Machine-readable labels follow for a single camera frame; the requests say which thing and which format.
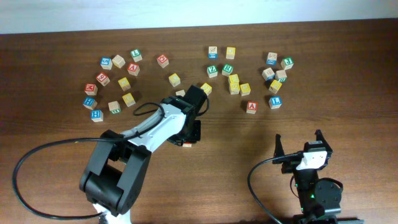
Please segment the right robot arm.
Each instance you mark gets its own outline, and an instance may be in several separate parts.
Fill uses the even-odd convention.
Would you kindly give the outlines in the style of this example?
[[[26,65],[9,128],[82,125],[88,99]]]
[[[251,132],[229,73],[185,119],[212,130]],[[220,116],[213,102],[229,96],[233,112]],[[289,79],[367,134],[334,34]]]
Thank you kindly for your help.
[[[316,140],[306,142],[303,150],[285,154],[281,135],[275,136],[273,164],[281,164],[281,173],[292,174],[302,213],[294,215],[294,223],[336,223],[341,212],[343,184],[331,178],[319,178],[318,171],[328,165],[333,150],[318,129]]]

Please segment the yellow C block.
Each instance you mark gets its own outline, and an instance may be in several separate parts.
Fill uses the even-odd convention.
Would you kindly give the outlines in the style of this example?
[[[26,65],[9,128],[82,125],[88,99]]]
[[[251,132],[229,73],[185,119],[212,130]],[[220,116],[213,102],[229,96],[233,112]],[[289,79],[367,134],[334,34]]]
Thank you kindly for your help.
[[[180,77],[176,73],[174,73],[169,76],[169,82],[173,87],[176,87],[181,83]]]

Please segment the red I block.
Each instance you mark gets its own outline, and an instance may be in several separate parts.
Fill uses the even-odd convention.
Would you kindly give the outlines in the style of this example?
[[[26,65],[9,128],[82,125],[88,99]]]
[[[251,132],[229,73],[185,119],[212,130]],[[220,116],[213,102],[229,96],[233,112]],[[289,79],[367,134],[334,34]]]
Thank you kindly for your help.
[[[188,143],[188,142],[183,143],[182,147],[192,147],[192,143]]]

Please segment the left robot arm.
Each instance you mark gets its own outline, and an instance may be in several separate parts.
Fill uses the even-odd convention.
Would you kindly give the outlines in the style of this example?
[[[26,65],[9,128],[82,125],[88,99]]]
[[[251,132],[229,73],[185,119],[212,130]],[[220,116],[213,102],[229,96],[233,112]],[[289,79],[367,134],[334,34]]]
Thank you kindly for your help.
[[[99,213],[100,223],[130,223],[152,153],[165,141],[176,146],[200,140],[203,89],[192,85],[184,96],[164,98],[141,124],[120,134],[107,130],[83,172],[79,188]]]

